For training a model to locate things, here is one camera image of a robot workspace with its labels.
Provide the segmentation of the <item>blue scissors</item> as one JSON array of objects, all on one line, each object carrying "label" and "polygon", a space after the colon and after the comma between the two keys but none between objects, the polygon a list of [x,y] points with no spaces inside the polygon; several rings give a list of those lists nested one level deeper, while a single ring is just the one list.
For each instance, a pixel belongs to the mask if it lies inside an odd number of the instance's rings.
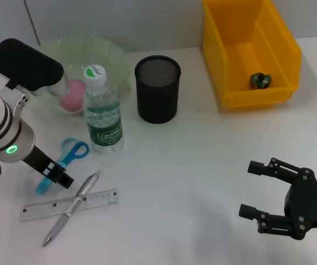
[{"label": "blue scissors", "polygon": [[[68,137],[62,142],[61,155],[57,159],[57,163],[66,168],[73,160],[85,157],[89,153],[89,146],[84,141],[79,141],[75,137]],[[44,177],[43,180],[35,188],[35,194],[42,195],[53,182]]]}]

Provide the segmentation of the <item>green plastic wrapper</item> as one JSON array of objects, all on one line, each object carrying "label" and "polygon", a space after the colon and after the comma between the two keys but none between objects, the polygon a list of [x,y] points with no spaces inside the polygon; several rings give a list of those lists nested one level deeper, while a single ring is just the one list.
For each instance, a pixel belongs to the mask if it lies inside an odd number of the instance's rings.
[{"label": "green plastic wrapper", "polygon": [[250,83],[255,89],[266,89],[271,85],[271,75],[263,74],[258,72],[250,76]]}]

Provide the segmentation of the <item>transparent plastic ruler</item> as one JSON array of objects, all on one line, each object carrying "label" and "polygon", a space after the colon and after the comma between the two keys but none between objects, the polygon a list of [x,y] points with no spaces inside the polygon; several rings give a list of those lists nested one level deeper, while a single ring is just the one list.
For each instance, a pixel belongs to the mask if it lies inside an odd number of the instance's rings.
[{"label": "transparent plastic ruler", "polygon": [[76,211],[98,208],[119,203],[119,191],[110,189],[89,193],[79,199],[68,197],[52,200],[49,202],[28,204],[21,208],[20,222],[33,221],[61,215],[63,213],[74,213]]}]

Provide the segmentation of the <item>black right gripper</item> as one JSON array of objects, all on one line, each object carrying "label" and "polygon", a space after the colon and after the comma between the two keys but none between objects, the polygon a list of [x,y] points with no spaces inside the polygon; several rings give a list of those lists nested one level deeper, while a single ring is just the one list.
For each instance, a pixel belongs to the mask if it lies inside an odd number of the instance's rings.
[{"label": "black right gripper", "polygon": [[309,230],[317,228],[317,180],[312,170],[271,158],[268,164],[251,161],[248,173],[277,178],[291,184],[284,203],[285,216],[272,215],[245,204],[240,205],[239,216],[256,220],[260,234],[282,235],[302,240]]}]

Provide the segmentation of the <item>silver pen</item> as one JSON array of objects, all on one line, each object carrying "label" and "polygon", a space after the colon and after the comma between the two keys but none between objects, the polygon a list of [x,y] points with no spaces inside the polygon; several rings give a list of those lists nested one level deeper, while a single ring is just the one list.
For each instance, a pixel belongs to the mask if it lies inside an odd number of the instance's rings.
[{"label": "silver pen", "polygon": [[81,204],[82,198],[88,194],[92,188],[97,183],[99,177],[101,174],[101,170],[97,170],[94,174],[89,176],[85,182],[82,184],[80,189],[77,191],[75,197],[73,198],[70,205],[67,207],[65,212],[58,218],[52,229],[48,232],[45,239],[43,240],[41,246],[45,247],[48,245],[51,241],[53,241],[56,236],[60,233],[60,231],[64,228],[70,217],[73,215],[75,210],[79,207]]}]

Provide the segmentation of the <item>pale green glass fruit plate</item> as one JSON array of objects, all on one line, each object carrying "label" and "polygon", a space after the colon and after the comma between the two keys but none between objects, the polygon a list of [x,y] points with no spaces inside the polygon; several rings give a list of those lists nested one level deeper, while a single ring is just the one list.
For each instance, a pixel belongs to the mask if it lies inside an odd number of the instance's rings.
[{"label": "pale green glass fruit plate", "polygon": [[[84,70],[89,65],[100,65],[106,70],[109,86],[115,91],[128,90],[130,68],[125,51],[113,42],[94,36],[64,36],[42,43],[38,50],[62,64],[69,80],[84,82]],[[37,109],[51,109],[66,114],[82,114],[82,108],[69,112],[61,107],[59,98],[45,93],[32,97]]]}]

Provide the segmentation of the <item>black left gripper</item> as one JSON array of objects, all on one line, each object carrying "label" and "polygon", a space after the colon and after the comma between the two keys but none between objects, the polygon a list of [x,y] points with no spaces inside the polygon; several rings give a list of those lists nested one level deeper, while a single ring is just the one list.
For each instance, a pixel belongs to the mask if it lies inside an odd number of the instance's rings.
[{"label": "black left gripper", "polygon": [[74,181],[74,179],[67,174],[65,168],[50,159],[35,145],[26,158],[23,159],[23,162],[50,181],[61,185],[63,188],[68,189]]}]

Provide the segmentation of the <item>yellow plastic bin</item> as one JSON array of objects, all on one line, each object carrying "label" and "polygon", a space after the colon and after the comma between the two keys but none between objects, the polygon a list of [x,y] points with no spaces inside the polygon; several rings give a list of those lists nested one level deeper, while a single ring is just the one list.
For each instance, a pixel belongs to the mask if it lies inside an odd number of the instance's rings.
[{"label": "yellow plastic bin", "polygon": [[[272,0],[202,0],[203,55],[225,110],[284,103],[298,89],[302,52]],[[252,74],[271,75],[255,89]]]}]

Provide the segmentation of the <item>pink toy peach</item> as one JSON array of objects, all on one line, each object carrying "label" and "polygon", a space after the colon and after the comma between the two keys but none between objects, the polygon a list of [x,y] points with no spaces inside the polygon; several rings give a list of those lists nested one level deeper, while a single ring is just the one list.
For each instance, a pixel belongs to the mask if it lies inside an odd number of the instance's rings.
[{"label": "pink toy peach", "polygon": [[76,112],[82,108],[85,83],[79,79],[69,80],[69,90],[66,96],[58,99],[61,107],[69,112]]}]

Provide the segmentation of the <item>clear green-label water bottle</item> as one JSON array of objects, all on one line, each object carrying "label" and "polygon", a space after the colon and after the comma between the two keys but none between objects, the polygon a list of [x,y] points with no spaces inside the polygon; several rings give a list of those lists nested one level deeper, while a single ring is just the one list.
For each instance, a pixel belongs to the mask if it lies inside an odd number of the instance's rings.
[{"label": "clear green-label water bottle", "polygon": [[100,153],[114,152],[124,141],[118,97],[100,65],[84,70],[84,83],[83,114],[93,147]]}]

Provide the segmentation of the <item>black mesh pen holder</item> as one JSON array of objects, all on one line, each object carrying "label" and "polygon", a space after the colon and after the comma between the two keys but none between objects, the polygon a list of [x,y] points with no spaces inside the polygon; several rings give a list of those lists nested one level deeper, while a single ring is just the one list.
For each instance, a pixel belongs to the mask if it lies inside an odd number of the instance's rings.
[{"label": "black mesh pen holder", "polygon": [[181,68],[170,57],[152,55],[135,67],[137,110],[151,124],[167,123],[178,109]]}]

